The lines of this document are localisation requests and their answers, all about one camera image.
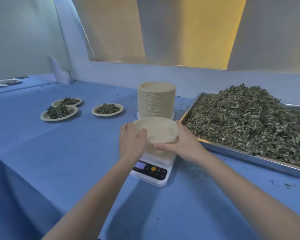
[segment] metal tray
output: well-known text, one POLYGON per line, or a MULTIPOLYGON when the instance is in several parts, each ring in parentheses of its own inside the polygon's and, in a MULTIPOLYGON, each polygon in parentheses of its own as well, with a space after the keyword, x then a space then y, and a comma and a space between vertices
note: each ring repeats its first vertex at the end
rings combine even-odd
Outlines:
MULTIPOLYGON (((184 124, 184 122, 187 121, 193 107, 196 106, 199 99, 204 94, 211 94, 211 93, 200 93, 195 98, 194 103, 188 107, 187 111, 181 117, 181 119, 180 119, 181 123, 184 124)), ((281 103, 281 105, 288 110, 292 110, 292 109, 300 110, 300 105, 284 104, 284 103, 281 103)), ((263 156, 258 156, 258 155, 252 156, 252 155, 249 155, 245 151, 241 151, 241 150, 229 147, 229 146, 220 145, 218 143, 203 140, 200 138, 197 138, 197 139, 198 139, 198 141, 201 142, 201 144, 204 146, 204 148, 209 151, 216 152, 216 153, 219 153, 219 154, 222 154, 222 155, 225 155, 228 157, 232 157, 232 158, 244 161, 244 162, 252 163, 257 166, 261 166, 261 167, 268 168, 268 169, 271 169, 271 170, 274 170, 274 171, 277 171, 280 173, 285 173, 285 174, 300 178, 300 167, 298 167, 298 166, 294 166, 294 165, 291 165, 291 164, 288 164, 285 162, 277 161, 277 160, 263 157, 263 156)))

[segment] loose leaf tea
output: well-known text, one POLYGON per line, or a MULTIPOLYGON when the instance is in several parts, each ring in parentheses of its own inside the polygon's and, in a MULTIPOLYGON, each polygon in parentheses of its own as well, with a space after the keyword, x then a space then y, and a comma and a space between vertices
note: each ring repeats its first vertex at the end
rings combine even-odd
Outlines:
POLYGON ((300 110, 284 109, 260 87, 203 95, 185 125, 199 138, 300 166, 300 110))
POLYGON ((115 104, 103 104, 96 112, 102 115, 108 115, 115 112, 118 112, 120 108, 118 108, 115 104))
POLYGON ((49 115, 50 119, 59 119, 72 114, 75 111, 75 109, 68 108, 66 105, 60 104, 57 107, 50 106, 47 109, 47 111, 47 114, 49 115))
POLYGON ((64 105, 74 105, 76 103, 79 103, 80 100, 74 97, 66 97, 63 99, 63 101, 61 101, 60 104, 64 104, 64 105))

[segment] digital kitchen scale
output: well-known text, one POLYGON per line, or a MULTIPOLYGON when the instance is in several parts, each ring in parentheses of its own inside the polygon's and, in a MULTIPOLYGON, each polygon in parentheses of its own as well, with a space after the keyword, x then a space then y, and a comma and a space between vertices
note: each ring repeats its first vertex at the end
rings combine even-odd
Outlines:
POLYGON ((130 175, 157 187, 167 184, 176 155, 158 151, 149 144, 130 175))

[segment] plate of tea leaves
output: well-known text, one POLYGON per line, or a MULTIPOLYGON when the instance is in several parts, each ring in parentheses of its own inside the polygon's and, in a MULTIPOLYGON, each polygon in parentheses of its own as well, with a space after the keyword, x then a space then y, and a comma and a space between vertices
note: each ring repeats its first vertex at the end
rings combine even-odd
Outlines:
POLYGON ((50 106, 41 114, 40 119, 44 121, 66 120, 74 116, 78 111, 79 109, 73 105, 60 104, 57 107, 50 106))
POLYGON ((95 116, 109 117, 121 113, 124 107, 121 104, 101 104, 92 109, 92 114, 95 116))
POLYGON ((54 101, 51 105, 53 107, 57 107, 60 104, 78 106, 81 103, 82 103, 82 99, 80 99, 80 98, 77 98, 77 97, 65 97, 63 99, 54 101))

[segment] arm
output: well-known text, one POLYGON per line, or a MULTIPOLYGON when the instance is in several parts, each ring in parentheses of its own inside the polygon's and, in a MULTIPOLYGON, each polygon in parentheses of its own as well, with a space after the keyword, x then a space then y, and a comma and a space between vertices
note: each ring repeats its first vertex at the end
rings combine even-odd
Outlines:
POLYGON ((140 135, 132 123, 121 127, 120 160, 88 193, 44 236, 42 240, 96 239, 117 195, 147 143, 147 132, 140 135))
POLYGON ((179 142, 156 144, 156 149, 179 154, 200 165, 264 239, 300 240, 298 214, 209 153, 185 126, 180 122, 177 124, 179 142))

